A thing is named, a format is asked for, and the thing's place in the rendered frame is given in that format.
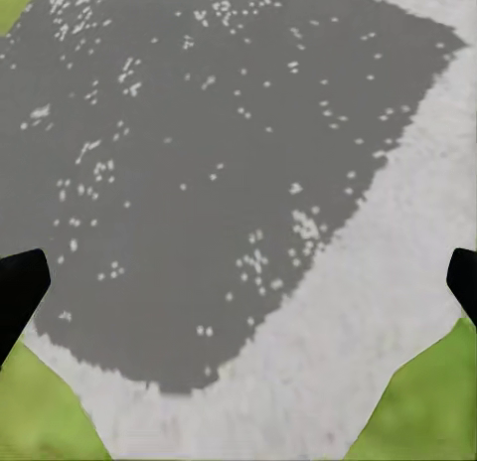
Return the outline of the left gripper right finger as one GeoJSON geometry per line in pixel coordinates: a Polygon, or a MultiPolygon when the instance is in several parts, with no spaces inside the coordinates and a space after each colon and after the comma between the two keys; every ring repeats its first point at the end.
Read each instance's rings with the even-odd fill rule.
{"type": "Polygon", "coordinates": [[[458,247],[451,256],[446,283],[477,326],[477,251],[458,247]]]}

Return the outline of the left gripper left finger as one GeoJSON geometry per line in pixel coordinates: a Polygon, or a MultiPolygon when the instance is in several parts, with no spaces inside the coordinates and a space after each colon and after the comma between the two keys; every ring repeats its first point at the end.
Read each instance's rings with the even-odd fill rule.
{"type": "Polygon", "coordinates": [[[0,258],[0,368],[43,300],[51,274],[42,249],[0,258]]]}

